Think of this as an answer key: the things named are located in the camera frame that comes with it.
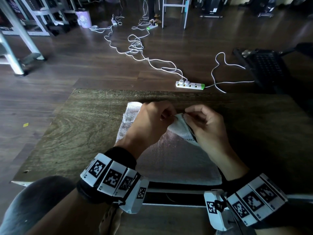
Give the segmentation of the person's left hand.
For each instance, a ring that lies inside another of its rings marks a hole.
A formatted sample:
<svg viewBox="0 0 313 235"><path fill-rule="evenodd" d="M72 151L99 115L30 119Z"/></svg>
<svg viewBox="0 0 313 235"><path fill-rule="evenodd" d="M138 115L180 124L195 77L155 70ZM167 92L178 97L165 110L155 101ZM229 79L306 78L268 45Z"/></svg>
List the person's left hand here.
<svg viewBox="0 0 313 235"><path fill-rule="evenodd" d="M151 145L157 143L173 122L158 118L157 102L142 104L134 122L115 147L127 150L135 159Z"/></svg>

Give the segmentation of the person's right hand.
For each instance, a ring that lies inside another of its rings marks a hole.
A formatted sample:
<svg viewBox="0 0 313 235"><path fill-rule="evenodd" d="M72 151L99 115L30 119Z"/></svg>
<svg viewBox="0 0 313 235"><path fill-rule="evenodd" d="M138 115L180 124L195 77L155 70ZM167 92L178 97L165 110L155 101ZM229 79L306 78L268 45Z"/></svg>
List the person's right hand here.
<svg viewBox="0 0 313 235"><path fill-rule="evenodd" d="M196 113L204 121L199 128L191 128L196 141L208 154L218 148L230 146L223 116L206 105L192 105L185 109L185 113Z"/></svg>

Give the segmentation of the white towel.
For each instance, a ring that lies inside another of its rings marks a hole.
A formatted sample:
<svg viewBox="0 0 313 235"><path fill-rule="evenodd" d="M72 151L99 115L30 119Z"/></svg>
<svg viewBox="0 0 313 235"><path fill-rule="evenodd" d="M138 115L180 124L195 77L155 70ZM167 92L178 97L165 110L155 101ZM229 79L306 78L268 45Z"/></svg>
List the white towel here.
<svg viewBox="0 0 313 235"><path fill-rule="evenodd" d="M200 148L183 113L175 117L160 140L141 154L137 160L137 172L150 182L220 185L222 176L217 166Z"/></svg>

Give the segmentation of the person's right forearm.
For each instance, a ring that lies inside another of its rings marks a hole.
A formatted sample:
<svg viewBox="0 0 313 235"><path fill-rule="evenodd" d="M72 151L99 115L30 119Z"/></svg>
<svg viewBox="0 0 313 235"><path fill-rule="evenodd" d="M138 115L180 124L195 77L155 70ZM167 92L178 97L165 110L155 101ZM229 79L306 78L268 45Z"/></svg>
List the person's right forearm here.
<svg viewBox="0 0 313 235"><path fill-rule="evenodd" d="M225 147L213 150L208 153L210 159L218 166L226 180L239 179L249 172L249 168L237 156L234 150L226 145ZM292 226L276 227L255 230L257 235L309 235L307 229Z"/></svg>

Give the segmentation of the person's left forearm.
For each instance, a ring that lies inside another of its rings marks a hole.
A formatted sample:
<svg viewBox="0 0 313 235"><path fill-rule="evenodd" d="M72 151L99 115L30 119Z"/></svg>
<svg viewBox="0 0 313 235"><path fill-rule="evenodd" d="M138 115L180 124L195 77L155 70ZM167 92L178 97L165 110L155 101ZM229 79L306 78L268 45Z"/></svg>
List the person's left forearm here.
<svg viewBox="0 0 313 235"><path fill-rule="evenodd" d="M112 204L91 204L75 188L52 208L27 235L96 235Z"/></svg>

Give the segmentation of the white power strip green end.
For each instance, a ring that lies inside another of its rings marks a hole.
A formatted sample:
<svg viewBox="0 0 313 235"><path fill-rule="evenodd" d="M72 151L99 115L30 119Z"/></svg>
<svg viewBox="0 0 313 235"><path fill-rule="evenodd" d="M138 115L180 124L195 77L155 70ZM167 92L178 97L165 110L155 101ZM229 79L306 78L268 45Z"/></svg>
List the white power strip green end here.
<svg viewBox="0 0 313 235"><path fill-rule="evenodd" d="M192 90L204 90L205 89L205 84L192 83L183 79L176 81L175 85L177 88L183 88L183 89L192 89Z"/></svg>

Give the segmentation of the black wristband with marker tiles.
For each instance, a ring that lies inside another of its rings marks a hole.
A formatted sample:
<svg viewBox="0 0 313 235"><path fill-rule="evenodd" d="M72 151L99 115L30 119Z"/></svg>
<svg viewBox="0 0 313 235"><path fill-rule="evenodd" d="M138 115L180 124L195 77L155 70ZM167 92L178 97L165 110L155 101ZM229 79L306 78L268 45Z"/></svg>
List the black wristband with marker tiles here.
<svg viewBox="0 0 313 235"><path fill-rule="evenodd" d="M274 215L288 202L287 195L264 173L241 179L222 196L233 215L256 230L278 227Z"/></svg>
<svg viewBox="0 0 313 235"><path fill-rule="evenodd" d="M98 153L80 174L78 193L91 204L124 201L141 175L135 170L136 159L126 149L113 147Z"/></svg>

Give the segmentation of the black mesh chair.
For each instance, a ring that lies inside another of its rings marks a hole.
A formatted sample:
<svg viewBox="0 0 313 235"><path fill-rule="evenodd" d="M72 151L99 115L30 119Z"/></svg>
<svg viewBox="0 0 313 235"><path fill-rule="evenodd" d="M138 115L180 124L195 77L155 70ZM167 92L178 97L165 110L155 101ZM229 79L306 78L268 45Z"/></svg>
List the black mesh chair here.
<svg viewBox="0 0 313 235"><path fill-rule="evenodd" d="M254 50L234 48L232 54L252 75L259 88L267 94L303 97L306 94L302 84L292 77L282 58L292 52L299 52L313 60L313 43L299 43L293 48L280 52L259 48Z"/></svg>

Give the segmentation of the black stand base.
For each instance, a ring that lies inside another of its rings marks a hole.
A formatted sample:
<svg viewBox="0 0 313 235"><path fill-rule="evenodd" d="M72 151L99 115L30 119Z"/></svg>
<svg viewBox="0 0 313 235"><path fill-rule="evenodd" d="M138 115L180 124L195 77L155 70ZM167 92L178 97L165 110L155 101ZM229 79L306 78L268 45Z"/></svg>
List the black stand base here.
<svg viewBox="0 0 313 235"><path fill-rule="evenodd" d="M222 18L224 0L202 0L200 18Z"/></svg>

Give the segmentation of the person's bare foot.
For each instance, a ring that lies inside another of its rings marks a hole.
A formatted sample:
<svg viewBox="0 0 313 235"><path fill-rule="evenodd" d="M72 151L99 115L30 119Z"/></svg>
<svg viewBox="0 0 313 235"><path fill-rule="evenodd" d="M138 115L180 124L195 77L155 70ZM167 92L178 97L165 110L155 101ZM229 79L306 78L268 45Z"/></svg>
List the person's bare foot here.
<svg viewBox="0 0 313 235"><path fill-rule="evenodd" d="M117 208L116 205L108 208L99 225L99 235L115 235L121 221L123 210Z"/></svg>

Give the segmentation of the purple printed bin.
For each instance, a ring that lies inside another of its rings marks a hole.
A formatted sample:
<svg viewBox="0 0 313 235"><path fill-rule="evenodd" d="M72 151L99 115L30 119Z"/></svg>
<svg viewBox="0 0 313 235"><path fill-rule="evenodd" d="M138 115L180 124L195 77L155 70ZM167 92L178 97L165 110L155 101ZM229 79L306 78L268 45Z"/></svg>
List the purple printed bin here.
<svg viewBox="0 0 313 235"><path fill-rule="evenodd" d="M88 9L78 8L76 11L77 23L82 28L91 28L92 22Z"/></svg>

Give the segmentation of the person's leg in grey trousers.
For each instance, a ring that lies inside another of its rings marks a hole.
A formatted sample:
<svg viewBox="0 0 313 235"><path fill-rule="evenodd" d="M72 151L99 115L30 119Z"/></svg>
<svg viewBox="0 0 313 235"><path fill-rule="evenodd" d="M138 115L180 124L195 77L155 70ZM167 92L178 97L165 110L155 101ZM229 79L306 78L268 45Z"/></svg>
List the person's leg in grey trousers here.
<svg viewBox="0 0 313 235"><path fill-rule="evenodd" d="M8 207L0 226L0 235L26 234L75 187L73 181L57 175L33 182Z"/></svg>

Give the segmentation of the white metal table frame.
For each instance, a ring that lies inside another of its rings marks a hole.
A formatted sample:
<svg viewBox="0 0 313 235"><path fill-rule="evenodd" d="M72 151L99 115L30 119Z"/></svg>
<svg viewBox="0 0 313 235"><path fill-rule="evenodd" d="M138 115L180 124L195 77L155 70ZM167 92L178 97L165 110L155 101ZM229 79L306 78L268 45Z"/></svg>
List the white metal table frame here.
<svg viewBox="0 0 313 235"><path fill-rule="evenodd" d="M204 208L204 192L215 189L214 186L150 182L143 204Z"/></svg>

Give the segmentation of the white metal stool frame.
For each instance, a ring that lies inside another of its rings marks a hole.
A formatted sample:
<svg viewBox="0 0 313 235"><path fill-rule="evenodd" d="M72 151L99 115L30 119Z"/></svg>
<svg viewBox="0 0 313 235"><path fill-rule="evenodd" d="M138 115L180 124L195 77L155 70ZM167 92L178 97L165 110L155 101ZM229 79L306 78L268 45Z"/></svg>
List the white metal stool frame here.
<svg viewBox="0 0 313 235"><path fill-rule="evenodd" d="M164 17L166 13L166 8L167 7L179 7L181 8L181 13L185 11L185 21L184 21L184 26L183 26L183 29L185 30L190 3L191 3L190 0L182 0L182 4L170 4L170 3L166 3L166 0L162 0L162 29L164 29Z"/></svg>

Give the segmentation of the grey metal rack frame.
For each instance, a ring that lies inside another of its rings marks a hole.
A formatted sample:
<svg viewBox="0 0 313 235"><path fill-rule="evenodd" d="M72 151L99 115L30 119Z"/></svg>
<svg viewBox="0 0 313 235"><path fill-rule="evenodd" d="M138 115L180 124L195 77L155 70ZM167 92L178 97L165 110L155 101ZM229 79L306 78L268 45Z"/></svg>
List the grey metal rack frame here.
<svg viewBox="0 0 313 235"><path fill-rule="evenodd" d="M31 36L57 36L70 31L66 0L8 0Z"/></svg>

